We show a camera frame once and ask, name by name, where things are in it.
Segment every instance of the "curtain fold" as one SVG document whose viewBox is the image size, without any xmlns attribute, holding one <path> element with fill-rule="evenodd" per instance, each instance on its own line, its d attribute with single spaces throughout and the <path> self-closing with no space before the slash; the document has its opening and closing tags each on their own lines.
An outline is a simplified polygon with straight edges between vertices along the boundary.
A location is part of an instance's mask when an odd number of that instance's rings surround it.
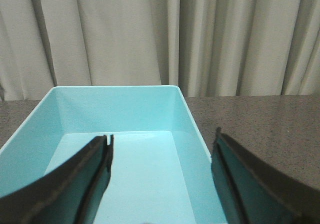
<svg viewBox="0 0 320 224">
<path fill-rule="evenodd" d="M 320 93 L 320 0 L 0 0 L 0 98 L 55 85 Z"/>
<path fill-rule="evenodd" d="M 41 99 L 53 87 L 31 0 L 0 0 L 4 99 Z"/>
</svg>

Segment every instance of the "countertop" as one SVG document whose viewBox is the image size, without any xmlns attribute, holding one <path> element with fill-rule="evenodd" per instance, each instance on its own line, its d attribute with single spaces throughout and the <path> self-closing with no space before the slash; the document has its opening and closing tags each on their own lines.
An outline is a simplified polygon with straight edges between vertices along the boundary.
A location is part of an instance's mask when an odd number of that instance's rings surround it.
<svg viewBox="0 0 320 224">
<path fill-rule="evenodd" d="M 283 173 L 320 190 L 320 96 L 186 98 L 209 148 L 217 127 Z M 0 147 L 38 101 L 0 101 Z"/>
</svg>

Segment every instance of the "tray bottom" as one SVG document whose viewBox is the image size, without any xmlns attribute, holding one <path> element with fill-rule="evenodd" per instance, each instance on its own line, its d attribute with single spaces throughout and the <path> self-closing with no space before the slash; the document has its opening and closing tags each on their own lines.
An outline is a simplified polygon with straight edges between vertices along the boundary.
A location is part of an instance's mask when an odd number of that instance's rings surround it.
<svg viewBox="0 0 320 224">
<path fill-rule="evenodd" d="M 46 173 L 97 135 L 66 134 Z M 175 142 L 169 131 L 115 132 L 112 177 L 94 224 L 195 224 Z"/>
</svg>

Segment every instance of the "light blue plastic tray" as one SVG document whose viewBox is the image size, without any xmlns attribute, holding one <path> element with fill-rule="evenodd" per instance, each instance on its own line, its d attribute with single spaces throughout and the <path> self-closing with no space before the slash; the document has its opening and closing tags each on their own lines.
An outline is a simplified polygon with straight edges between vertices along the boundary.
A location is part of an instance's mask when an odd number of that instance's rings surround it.
<svg viewBox="0 0 320 224">
<path fill-rule="evenodd" d="M 0 197 L 114 134 L 96 224 L 226 223 L 210 153 L 175 86 L 55 87 L 0 150 Z"/>
</svg>

